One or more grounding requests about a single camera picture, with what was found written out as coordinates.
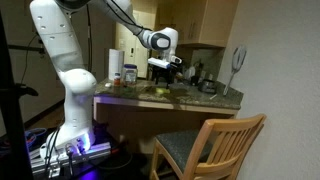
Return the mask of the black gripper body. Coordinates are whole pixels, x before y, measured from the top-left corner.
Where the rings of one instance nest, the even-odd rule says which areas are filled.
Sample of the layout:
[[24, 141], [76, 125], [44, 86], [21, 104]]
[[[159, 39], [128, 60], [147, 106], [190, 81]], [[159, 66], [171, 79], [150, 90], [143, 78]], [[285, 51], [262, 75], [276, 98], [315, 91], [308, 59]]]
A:
[[159, 82], [161, 78], [164, 78], [167, 84], [171, 84], [173, 82], [173, 73], [171, 69], [156, 67], [155, 78], [156, 78], [156, 82]]

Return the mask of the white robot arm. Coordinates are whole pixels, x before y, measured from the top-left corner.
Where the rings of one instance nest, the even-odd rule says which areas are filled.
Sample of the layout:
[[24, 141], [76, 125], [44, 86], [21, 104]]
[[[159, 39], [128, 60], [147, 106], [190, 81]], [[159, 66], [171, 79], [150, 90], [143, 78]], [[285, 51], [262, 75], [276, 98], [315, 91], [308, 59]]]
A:
[[68, 144], [77, 153], [88, 151], [95, 142], [92, 128], [92, 101], [97, 81], [85, 69], [80, 45], [70, 16], [92, 3], [107, 16], [125, 26], [147, 49], [162, 54], [148, 62], [167, 68], [176, 59], [178, 32], [166, 27], [159, 31], [138, 24], [130, 0], [33, 0], [30, 11], [54, 69], [65, 87], [65, 122], [59, 131], [48, 136], [40, 149], [42, 158], [62, 155]]

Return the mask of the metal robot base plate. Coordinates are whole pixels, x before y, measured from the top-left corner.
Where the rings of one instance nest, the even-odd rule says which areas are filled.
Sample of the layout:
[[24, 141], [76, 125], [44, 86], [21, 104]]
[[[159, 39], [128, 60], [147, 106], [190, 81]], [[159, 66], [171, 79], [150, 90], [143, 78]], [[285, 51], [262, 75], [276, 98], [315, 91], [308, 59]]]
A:
[[70, 171], [79, 163], [89, 162], [97, 158], [102, 158], [111, 154], [110, 143], [93, 145], [89, 150], [81, 150], [71, 144], [58, 150], [49, 149], [45, 144], [32, 151], [29, 156], [31, 168], [34, 175], [44, 174], [49, 179], [58, 177], [64, 167]]

